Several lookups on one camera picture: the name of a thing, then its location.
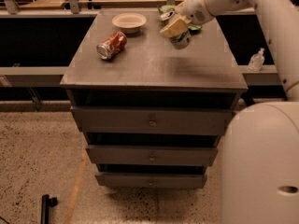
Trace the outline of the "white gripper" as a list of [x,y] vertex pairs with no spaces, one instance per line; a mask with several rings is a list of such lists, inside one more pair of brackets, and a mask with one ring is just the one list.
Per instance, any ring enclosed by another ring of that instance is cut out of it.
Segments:
[[208,11],[205,0],[186,0],[175,6],[178,16],[165,27],[160,34],[165,38],[172,38],[188,30],[188,25],[202,25],[214,19]]

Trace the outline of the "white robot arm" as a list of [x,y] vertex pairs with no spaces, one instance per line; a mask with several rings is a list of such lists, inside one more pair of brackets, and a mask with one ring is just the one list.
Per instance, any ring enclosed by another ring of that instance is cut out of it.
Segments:
[[299,10],[291,0],[185,0],[162,36],[253,7],[287,99],[239,111],[224,136],[221,224],[299,224]]

